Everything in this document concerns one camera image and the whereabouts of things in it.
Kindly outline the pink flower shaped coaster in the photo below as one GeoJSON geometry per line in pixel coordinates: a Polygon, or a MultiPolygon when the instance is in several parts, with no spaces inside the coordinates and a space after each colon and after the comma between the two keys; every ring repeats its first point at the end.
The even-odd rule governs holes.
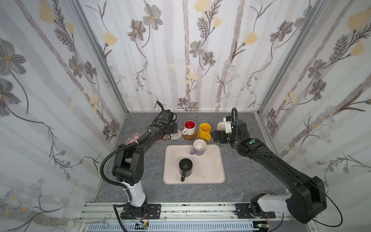
{"type": "Polygon", "coordinates": [[[130,143],[133,143],[135,142],[136,140],[138,140],[139,138],[141,137],[141,134],[136,132],[134,133],[131,137],[127,138],[125,143],[128,145],[130,143]]]}

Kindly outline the white grey small mug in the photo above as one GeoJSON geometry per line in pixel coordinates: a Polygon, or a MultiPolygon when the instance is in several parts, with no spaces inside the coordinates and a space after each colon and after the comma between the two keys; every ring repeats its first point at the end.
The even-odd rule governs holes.
{"type": "Polygon", "coordinates": [[[190,155],[201,156],[205,153],[207,143],[203,139],[197,139],[193,143],[193,149],[190,151],[190,155]]]}

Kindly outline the woven rattan round coaster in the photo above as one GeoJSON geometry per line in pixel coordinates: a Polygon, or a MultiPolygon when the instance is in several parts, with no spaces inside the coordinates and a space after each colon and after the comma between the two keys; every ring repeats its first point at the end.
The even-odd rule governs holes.
{"type": "Polygon", "coordinates": [[[211,140],[211,135],[206,133],[206,134],[198,134],[198,138],[205,140],[205,141],[210,141],[211,140]]]}

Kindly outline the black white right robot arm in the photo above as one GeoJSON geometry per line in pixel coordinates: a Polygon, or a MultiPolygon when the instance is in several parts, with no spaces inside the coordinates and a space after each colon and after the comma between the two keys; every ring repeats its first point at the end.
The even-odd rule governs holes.
{"type": "Polygon", "coordinates": [[[259,194],[250,201],[250,214],[262,217],[269,212],[290,214],[298,222],[308,223],[327,208],[324,182],[309,177],[276,156],[261,140],[249,135],[241,120],[230,122],[230,132],[216,130],[211,137],[216,143],[230,144],[239,155],[262,165],[288,189],[289,195],[259,194]]]}

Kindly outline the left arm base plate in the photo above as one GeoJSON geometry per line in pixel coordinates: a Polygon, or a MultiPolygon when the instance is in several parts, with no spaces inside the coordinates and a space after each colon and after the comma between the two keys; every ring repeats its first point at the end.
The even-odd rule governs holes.
{"type": "Polygon", "coordinates": [[[144,204],[142,207],[124,204],[119,216],[121,219],[159,219],[161,204],[144,204]]]}

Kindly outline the red inside white mug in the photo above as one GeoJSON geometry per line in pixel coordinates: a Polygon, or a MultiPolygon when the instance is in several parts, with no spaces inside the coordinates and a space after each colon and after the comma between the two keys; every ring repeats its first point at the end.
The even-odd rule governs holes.
{"type": "Polygon", "coordinates": [[[184,129],[182,130],[182,135],[192,136],[196,131],[196,123],[192,120],[187,120],[184,123],[184,129]]]}

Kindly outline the black mug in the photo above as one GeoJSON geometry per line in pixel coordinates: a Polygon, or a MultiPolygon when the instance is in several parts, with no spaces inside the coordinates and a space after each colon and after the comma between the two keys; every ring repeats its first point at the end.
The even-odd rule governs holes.
{"type": "Polygon", "coordinates": [[[192,174],[193,163],[190,159],[184,158],[179,162],[179,172],[181,175],[181,182],[184,182],[187,177],[192,174]]]}

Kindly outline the yellow mug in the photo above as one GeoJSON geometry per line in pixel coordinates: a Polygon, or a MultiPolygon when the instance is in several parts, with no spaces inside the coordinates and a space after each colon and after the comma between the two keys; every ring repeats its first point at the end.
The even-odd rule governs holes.
{"type": "Polygon", "coordinates": [[[211,134],[211,126],[208,123],[202,123],[199,127],[199,133],[198,134],[211,134]]]}

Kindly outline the cork paw print coaster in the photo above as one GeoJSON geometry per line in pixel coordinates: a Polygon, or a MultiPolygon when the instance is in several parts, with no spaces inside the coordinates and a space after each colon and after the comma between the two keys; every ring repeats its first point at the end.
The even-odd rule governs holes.
{"type": "Polygon", "coordinates": [[[166,140],[161,139],[161,140],[156,141],[155,144],[160,144],[160,143],[165,142],[165,141],[166,141],[166,140]]]}

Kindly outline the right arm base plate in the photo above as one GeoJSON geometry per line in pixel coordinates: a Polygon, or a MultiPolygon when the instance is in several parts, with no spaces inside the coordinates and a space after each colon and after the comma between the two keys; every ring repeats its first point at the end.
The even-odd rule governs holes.
{"type": "Polygon", "coordinates": [[[276,218],[274,212],[263,212],[257,204],[236,204],[235,215],[238,219],[252,219],[252,218],[276,218]]]}

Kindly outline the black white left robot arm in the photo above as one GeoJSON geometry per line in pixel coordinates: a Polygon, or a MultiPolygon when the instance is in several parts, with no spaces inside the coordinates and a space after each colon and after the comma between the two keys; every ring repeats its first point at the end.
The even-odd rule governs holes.
{"type": "Polygon", "coordinates": [[[170,136],[173,131],[177,130],[177,115],[170,110],[162,110],[143,135],[126,146],[120,145],[118,147],[112,175],[123,186],[133,216],[142,218],[148,211],[147,196],[144,194],[141,184],[145,153],[157,141],[170,136]]]}

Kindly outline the white grey round coaster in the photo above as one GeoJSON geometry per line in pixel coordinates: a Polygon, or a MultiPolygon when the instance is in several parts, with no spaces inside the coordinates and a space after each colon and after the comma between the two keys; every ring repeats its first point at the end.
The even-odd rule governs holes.
{"type": "Polygon", "coordinates": [[[177,130],[176,133],[172,133],[172,134],[170,134],[170,136],[171,136],[172,140],[178,140],[183,136],[183,134],[182,134],[181,130],[177,130]]]}

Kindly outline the brown round wooden coaster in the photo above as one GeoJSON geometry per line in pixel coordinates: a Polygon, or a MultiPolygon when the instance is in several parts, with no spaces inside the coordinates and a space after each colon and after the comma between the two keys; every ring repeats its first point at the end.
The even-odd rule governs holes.
{"type": "Polygon", "coordinates": [[[183,137],[186,139],[186,140],[194,140],[196,137],[198,136],[198,133],[197,131],[195,131],[195,133],[193,135],[183,135],[183,137]]]}

